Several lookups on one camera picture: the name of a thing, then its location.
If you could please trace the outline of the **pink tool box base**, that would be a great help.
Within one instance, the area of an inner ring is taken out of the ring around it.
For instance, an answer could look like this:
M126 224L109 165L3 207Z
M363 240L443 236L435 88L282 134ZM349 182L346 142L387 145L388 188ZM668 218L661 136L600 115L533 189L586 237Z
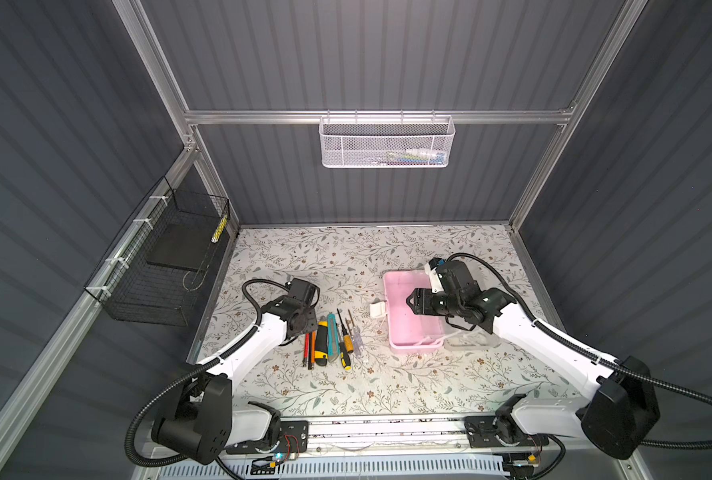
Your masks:
M396 355L428 354L439 350L445 340L441 317L414 315L406 299L415 288L430 288L422 270L389 271L383 275L387 303L389 347Z

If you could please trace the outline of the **yellow black utility knife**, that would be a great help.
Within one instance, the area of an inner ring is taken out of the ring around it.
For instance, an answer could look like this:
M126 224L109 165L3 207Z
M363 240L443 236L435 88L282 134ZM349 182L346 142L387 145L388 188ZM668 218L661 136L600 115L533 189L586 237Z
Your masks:
M314 339L314 363L318 366L326 366L329 358L329 324L327 320L320 320Z

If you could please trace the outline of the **red hex key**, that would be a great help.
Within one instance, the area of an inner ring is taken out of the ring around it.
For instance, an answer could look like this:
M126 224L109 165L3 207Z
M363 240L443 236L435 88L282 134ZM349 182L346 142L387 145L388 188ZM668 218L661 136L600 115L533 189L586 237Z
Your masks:
M310 354L310 334L305 334L304 336L304 350L303 350L303 366L308 368L309 366L309 354Z

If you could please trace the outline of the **clear tool box lid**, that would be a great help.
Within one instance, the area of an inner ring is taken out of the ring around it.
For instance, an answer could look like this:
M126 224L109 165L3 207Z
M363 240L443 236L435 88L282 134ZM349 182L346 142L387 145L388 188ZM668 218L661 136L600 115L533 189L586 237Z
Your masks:
M501 344L492 333L498 290L482 290L467 265L452 260L440 273L443 295L439 306L453 336L445 341L452 350L486 350Z

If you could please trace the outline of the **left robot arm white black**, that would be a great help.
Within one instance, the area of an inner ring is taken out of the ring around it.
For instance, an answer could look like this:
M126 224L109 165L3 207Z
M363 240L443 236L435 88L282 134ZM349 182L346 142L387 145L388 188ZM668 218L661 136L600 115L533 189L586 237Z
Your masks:
M191 459L208 465L226 448L250 444L273 450L282 436L281 413L256 401L236 407L234 395L244 378L273 350L316 329L320 288L293 278L285 283L250 279L241 286L254 321L213 355L180 373L136 415L125 437L133 463L161 467ZM151 438L174 452L147 458L134 446L136 428L157 407Z

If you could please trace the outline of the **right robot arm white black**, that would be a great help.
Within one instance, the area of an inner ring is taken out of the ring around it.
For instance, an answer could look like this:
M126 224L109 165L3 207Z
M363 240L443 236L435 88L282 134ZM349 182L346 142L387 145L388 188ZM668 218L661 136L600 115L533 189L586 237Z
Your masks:
M535 317L511 287L483 290L458 259L433 258L425 267L428 288L406 299L416 315L459 317L556 371L580 394L574 400L531 399L515 394L496 411L490 431L506 446L529 436L585 438L603 453L625 460L642 445L660 418L649 367L598 351Z

